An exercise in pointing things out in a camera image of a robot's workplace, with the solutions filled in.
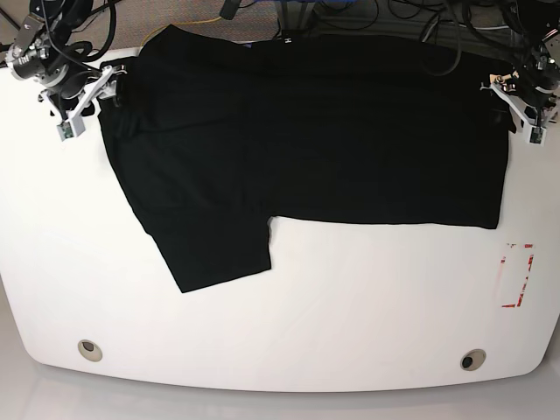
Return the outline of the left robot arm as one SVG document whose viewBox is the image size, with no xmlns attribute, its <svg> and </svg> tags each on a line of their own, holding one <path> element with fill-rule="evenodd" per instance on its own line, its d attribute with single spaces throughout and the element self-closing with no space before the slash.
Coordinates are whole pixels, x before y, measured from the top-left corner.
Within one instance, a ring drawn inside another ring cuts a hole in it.
<svg viewBox="0 0 560 420">
<path fill-rule="evenodd" d="M 503 24 L 512 32 L 509 43 L 487 36 L 490 27 L 473 24 L 473 9 L 485 6 L 501 14 Z M 508 73 L 489 75 L 480 88 L 497 95 L 517 115 L 527 143 L 544 144 L 547 129 L 559 114 L 559 2 L 442 1 L 420 32 L 420 42 L 435 36 L 445 13 L 454 27 L 456 57 L 444 73 L 459 65 L 461 31 L 466 29 L 512 67 Z"/>
</svg>

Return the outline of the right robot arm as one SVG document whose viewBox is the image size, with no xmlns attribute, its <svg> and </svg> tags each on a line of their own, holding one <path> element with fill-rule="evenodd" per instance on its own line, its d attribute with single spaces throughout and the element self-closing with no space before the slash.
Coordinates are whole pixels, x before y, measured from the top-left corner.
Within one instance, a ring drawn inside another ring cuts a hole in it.
<svg viewBox="0 0 560 420">
<path fill-rule="evenodd" d="M 92 1 L 31 1 L 29 13 L 10 45 L 2 45 L 1 67 L 18 80 L 33 79 L 44 87 L 39 99 L 52 104 L 52 115 L 65 121 L 78 109 L 93 114 L 86 86 L 98 82 L 102 70 L 92 66 L 112 46 L 117 26 L 116 1 L 94 7 Z M 108 34 L 95 48 L 70 38 L 102 12 L 108 13 Z"/>
</svg>

